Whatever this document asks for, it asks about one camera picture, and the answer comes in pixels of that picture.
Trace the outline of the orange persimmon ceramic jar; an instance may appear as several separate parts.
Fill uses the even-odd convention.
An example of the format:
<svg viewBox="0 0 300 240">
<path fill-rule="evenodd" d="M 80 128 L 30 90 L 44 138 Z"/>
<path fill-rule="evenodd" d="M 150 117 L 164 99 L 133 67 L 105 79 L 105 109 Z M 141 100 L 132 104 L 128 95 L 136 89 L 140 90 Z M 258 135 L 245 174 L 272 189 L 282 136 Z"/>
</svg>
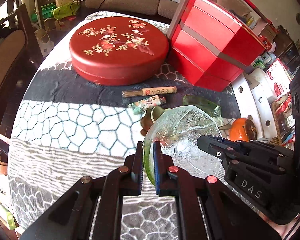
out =
<svg viewBox="0 0 300 240">
<path fill-rule="evenodd" d="M 231 141 L 250 141 L 257 139 L 257 129 L 248 118 L 235 120 L 230 128 L 229 138 Z"/>
</svg>

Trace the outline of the green square glass plate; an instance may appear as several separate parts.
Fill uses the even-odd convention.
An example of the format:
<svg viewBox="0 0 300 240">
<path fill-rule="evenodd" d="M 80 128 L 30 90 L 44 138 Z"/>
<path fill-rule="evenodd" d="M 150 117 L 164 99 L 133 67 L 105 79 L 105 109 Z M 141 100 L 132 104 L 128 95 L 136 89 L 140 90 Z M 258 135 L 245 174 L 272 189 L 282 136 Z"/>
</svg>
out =
<svg viewBox="0 0 300 240">
<path fill-rule="evenodd" d="M 214 102 L 207 100 L 201 96 L 187 94 L 183 97 L 183 106 L 193 105 L 207 113 L 212 118 L 221 118 L 222 109 Z"/>
</svg>

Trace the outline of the clear glass leaf bowl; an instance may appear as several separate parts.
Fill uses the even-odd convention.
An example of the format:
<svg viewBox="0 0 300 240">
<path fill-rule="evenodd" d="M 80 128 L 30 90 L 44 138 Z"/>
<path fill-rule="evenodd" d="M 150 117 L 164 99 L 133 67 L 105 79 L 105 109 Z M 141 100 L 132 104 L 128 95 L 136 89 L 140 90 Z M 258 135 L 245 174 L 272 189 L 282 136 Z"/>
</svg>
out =
<svg viewBox="0 0 300 240">
<path fill-rule="evenodd" d="M 143 163 L 152 184 L 154 178 L 153 143 L 160 142 L 163 154 L 191 175 L 205 178 L 219 176 L 222 171 L 218 159 L 197 146 L 197 139 L 205 135 L 222 141 L 222 135 L 211 116 L 196 106 L 180 106 L 164 111 L 148 130 L 143 141 Z"/>
</svg>

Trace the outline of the red white snack bag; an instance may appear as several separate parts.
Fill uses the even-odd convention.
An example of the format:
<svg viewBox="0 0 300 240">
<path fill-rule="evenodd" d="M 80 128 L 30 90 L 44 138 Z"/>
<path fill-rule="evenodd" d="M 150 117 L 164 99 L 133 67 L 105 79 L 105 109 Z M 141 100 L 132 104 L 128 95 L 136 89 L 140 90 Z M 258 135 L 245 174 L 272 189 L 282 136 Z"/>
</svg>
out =
<svg viewBox="0 0 300 240">
<path fill-rule="evenodd" d="M 280 59 L 276 59 L 266 71 L 269 85 L 275 92 L 276 98 L 279 99 L 289 93 L 291 78 Z"/>
</svg>

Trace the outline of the white cardboard tray box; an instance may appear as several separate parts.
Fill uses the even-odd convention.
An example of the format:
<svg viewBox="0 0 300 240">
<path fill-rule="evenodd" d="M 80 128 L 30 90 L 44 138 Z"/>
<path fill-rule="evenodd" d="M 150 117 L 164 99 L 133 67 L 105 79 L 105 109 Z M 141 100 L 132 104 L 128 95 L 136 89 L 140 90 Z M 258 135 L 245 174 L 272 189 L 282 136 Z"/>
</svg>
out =
<svg viewBox="0 0 300 240">
<path fill-rule="evenodd" d="M 231 83 L 242 118 L 250 119 L 256 127 L 258 141 L 277 137 L 277 129 L 267 96 L 261 85 L 250 89 L 248 80 L 241 74 Z"/>
</svg>

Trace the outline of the patterned grey white tablecloth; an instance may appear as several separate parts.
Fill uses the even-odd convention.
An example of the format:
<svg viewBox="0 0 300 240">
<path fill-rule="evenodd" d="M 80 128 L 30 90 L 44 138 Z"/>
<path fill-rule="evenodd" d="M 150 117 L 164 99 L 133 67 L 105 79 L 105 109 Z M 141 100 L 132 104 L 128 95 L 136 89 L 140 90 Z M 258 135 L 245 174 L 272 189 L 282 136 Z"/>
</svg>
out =
<svg viewBox="0 0 300 240">
<path fill-rule="evenodd" d="M 13 124 L 8 153 L 12 213 L 27 229 L 81 177 L 98 178 L 134 154 L 141 115 L 127 108 L 122 90 L 83 79 L 72 67 L 69 42 L 74 32 L 98 18 L 127 16 L 100 11 L 87 16 L 54 47 L 34 75 Z M 136 17 L 166 34 L 168 24 Z M 186 94 L 202 96 L 222 109 L 222 126 L 240 116 L 231 87 L 220 92 L 195 88 L 169 64 L 152 79 L 132 87 L 178 87 L 168 106 L 181 106 Z M 178 239 L 174 199 L 159 198 L 144 173 L 142 193 L 125 197 L 121 239 Z"/>
</svg>

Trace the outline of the incense stick tube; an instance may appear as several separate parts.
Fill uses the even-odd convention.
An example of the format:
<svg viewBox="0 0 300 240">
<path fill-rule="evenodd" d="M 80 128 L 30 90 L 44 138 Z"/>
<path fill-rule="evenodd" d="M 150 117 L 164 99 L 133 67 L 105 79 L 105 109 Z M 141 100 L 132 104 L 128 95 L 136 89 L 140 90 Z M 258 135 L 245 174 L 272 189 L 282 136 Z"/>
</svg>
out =
<svg viewBox="0 0 300 240">
<path fill-rule="evenodd" d="M 159 94 L 173 94 L 177 92 L 177 87 L 153 87 L 153 88 L 142 88 L 139 90 L 124 90 L 122 91 L 123 98 L 131 98 L 134 96 L 150 96 Z"/>
</svg>

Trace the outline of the red tiered octagonal box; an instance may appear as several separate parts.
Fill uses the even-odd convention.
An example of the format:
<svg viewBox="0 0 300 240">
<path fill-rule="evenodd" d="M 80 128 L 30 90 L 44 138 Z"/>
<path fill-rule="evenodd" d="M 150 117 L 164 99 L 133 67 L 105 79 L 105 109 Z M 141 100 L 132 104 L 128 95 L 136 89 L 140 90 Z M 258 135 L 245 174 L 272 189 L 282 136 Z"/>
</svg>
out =
<svg viewBox="0 0 300 240">
<path fill-rule="evenodd" d="M 167 63 L 194 86 L 218 92 L 266 49 L 246 24 L 211 0 L 181 0 L 167 38 Z"/>
</svg>

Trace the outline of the brown flower-shaped dish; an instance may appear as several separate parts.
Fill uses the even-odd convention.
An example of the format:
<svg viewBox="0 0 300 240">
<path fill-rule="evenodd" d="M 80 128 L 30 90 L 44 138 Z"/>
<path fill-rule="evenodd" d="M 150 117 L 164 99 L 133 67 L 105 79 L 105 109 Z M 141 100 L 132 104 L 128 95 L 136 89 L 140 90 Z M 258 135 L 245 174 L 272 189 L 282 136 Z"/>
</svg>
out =
<svg viewBox="0 0 300 240">
<path fill-rule="evenodd" d="M 157 121 L 157 119 L 165 112 L 160 106 L 155 106 L 154 108 L 146 109 L 145 115 L 141 118 L 141 135 L 146 136 L 147 132 L 151 128 L 151 126 Z"/>
</svg>

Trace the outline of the green patterned small packet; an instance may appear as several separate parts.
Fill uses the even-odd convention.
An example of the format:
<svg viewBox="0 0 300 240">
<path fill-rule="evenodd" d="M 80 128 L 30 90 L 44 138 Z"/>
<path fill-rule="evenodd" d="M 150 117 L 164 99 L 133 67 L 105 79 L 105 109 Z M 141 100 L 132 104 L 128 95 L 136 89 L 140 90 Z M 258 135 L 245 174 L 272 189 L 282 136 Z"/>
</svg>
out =
<svg viewBox="0 0 300 240">
<path fill-rule="evenodd" d="M 159 97 L 158 95 L 151 96 L 146 99 L 142 99 L 140 101 L 130 103 L 128 105 L 128 108 L 131 108 L 133 113 L 136 114 L 141 114 L 145 112 L 147 109 L 152 109 L 155 106 L 160 106 L 166 103 L 166 98 L 165 97 Z"/>
</svg>

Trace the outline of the round red lacquer box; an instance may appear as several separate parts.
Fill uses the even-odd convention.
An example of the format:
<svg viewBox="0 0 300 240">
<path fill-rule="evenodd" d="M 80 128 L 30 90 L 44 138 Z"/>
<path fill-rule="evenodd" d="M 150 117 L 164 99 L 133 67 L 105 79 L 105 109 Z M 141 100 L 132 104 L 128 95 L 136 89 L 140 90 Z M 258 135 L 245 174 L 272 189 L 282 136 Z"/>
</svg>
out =
<svg viewBox="0 0 300 240">
<path fill-rule="evenodd" d="M 69 50 L 81 77 L 96 84 L 125 86 L 152 77 L 165 61 L 169 44 L 154 25 L 115 16 L 80 27 L 70 38 Z"/>
</svg>

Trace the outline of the wooden chair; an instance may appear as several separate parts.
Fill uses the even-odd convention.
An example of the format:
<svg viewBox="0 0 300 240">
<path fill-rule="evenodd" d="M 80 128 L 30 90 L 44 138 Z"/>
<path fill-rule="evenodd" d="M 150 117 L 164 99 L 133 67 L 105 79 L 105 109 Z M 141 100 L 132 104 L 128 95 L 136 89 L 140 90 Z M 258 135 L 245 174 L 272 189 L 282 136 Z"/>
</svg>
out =
<svg viewBox="0 0 300 240">
<path fill-rule="evenodd" d="M 3 21 L 15 19 L 17 26 L 11 28 L 12 32 L 0 44 L 0 125 L 8 96 L 14 90 L 21 70 L 31 62 L 34 69 L 37 70 L 43 62 L 43 55 L 25 4 L 20 5 Z M 7 161 L 2 160 L 0 156 L 1 168 L 7 168 Z"/>
</svg>

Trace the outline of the green yellow bag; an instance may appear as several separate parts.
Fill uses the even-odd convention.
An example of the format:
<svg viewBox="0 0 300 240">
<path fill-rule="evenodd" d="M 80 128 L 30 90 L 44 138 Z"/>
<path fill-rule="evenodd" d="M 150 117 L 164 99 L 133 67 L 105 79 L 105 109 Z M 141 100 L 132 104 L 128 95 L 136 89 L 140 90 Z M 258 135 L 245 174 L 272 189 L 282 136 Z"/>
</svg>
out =
<svg viewBox="0 0 300 240">
<path fill-rule="evenodd" d="M 70 2 L 65 5 L 61 5 L 52 11 L 53 17 L 55 20 L 61 21 L 63 18 L 76 16 L 80 6 L 80 3 L 77 2 Z"/>
</svg>

